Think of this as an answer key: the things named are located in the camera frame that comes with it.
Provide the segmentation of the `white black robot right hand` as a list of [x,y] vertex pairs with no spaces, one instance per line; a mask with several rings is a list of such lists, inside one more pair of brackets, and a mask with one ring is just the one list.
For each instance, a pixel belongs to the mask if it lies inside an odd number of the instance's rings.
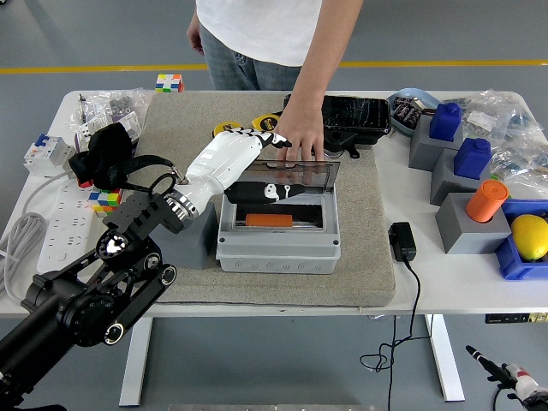
[[497,382],[499,389],[514,391],[508,394],[509,399],[517,399],[526,410],[547,409],[547,389],[541,387],[523,367],[505,363],[499,366],[470,345],[466,350],[490,374],[489,381]]

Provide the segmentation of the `person's left hand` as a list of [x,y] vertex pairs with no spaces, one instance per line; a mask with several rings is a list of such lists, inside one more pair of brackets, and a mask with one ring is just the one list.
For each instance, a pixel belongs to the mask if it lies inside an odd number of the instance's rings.
[[308,98],[297,92],[291,93],[275,129],[277,134],[290,142],[291,147],[279,149],[277,161],[325,161],[322,103],[322,95]]

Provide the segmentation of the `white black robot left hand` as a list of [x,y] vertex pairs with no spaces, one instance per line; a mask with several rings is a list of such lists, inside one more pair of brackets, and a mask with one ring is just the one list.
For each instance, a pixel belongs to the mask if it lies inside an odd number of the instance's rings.
[[176,189],[197,209],[204,209],[210,198],[231,186],[267,146],[282,149],[292,144],[282,135],[252,128],[223,131],[188,166],[188,183]]

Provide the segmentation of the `person's right hand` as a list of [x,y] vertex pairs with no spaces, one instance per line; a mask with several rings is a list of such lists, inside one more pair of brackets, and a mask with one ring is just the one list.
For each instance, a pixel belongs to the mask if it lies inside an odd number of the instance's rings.
[[200,35],[200,20],[197,16],[197,13],[194,12],[187,30],[187,38],[190,47],[193,51],[197,52],[199,55],[204,55],[201,35]]

